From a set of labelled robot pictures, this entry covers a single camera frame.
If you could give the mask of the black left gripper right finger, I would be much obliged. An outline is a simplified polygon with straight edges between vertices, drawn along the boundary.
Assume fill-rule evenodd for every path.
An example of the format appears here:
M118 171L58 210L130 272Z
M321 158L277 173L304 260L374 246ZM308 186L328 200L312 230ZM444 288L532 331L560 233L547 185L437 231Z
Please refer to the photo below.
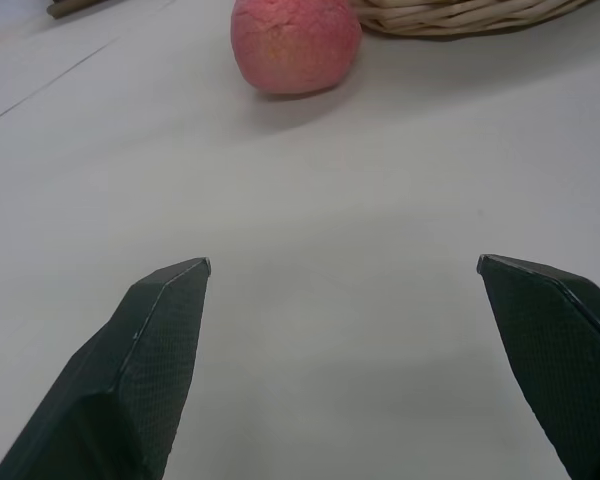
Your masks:
M568 475L600 479L600 288L494 254L477 271L514 377Z

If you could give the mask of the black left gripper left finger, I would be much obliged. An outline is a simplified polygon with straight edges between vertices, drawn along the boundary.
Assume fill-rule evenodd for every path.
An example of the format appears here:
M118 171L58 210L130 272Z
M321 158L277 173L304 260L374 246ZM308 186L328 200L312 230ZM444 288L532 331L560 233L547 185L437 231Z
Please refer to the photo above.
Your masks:
M0 463L0 479L160 479L191 386L211 265L134 283L69 359Z

